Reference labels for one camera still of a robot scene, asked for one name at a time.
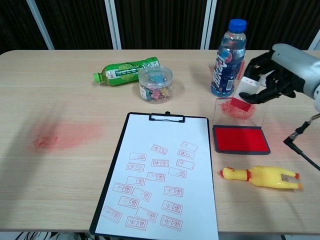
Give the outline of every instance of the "blue bottle cap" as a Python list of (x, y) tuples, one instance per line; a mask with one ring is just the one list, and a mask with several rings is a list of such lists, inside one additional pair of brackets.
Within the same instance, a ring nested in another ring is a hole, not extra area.
[(246, 20), (235, 18), (229, 22), (228, 29), (232, 33), (239, 34), (239, 33), (243, 33), (246, 30), (246, 27), (247, 27)]

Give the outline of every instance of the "dark curtain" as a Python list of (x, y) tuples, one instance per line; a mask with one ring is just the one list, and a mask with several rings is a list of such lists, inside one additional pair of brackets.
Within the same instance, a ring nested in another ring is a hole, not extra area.
[(218, 49), (233, 18), (247, 21), (248, 50), (269, 50), (276, 43), (307, 50), (320, 28), (320, 1), (218, 0), (210, 49)]
[(26, 0), (0, 0), (0, 54), (47, 49)]
[(113, 49), (104, 0), (35, 0), (55, 49)]
[(200, 49), (207, 0), (115, 0), (122, 49)]

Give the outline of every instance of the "green bottle cap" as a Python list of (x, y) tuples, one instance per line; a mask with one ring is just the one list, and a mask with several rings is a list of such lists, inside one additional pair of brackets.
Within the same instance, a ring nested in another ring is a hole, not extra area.
[(99, 72), (96, 72), (93, 74), (93, 79), (94, 79), (95, 83), (102, 83), (102, 81), (103, 81), (101, 73), (99, 73)]

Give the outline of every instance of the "water bottle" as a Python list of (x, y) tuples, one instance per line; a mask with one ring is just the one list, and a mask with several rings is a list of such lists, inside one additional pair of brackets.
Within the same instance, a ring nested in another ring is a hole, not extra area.
[(246, 26), (245, 20), (232, 19), (221, 39), (211, 82), (211, 92), (218, 97), (228, 97), (235, 89), (234, 80), (246, 52)]

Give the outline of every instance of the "clipboard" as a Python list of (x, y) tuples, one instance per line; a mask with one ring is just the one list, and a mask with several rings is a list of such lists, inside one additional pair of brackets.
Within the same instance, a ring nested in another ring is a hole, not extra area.
[(130, 112), (90, 233), (141, 240), (218, 240), (209, 121)]

